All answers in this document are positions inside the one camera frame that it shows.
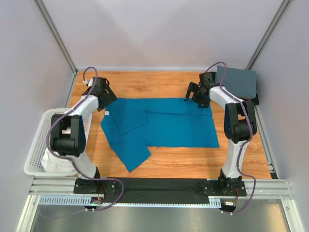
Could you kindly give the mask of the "blue t shirt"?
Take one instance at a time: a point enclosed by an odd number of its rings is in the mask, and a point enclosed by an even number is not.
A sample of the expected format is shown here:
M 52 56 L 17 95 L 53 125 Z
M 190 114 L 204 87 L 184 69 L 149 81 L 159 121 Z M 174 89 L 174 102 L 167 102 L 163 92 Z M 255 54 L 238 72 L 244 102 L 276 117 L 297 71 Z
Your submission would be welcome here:
M 219 147 L 211 108 L 193 100 L 118 98 L 106 111 L 101 128 L 129 172 L 150 157 L 150 146 Z

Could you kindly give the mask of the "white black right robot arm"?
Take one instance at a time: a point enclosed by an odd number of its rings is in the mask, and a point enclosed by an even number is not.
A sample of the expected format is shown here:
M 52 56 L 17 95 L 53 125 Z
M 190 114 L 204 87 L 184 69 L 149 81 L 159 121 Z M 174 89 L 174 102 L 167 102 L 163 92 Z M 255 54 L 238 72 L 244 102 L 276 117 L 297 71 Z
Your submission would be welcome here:
M 249 142 L 257 132 L 254 103 L 230 93 L 214 80 L 214 72 L 199 75 L 199 83 L 190 82 L 184 101 L 192 99 L 200 108 L 216 102 L 224 111 L 224 133 L 228 139 L 225 163 L 217 180 L 203 180 L 199 186 L 206 196 L 246 196 L 242 178 L 244 155 Z

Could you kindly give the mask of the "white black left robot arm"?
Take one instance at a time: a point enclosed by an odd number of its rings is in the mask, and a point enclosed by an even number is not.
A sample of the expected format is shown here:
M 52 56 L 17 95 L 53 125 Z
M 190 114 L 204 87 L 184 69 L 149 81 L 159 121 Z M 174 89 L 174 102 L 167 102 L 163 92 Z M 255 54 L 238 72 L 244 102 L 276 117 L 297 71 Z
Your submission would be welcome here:
M 56 158 L 67 160 L 78 173 L 75 194 L 96 194 L 103 189 L 98 168 L 87 155 L 84 122 L 97 110 L 101 111 L 117 100 L 106 78 L 93 78 L 81 99 L 66 113 L 51 117 L 46 147 Z

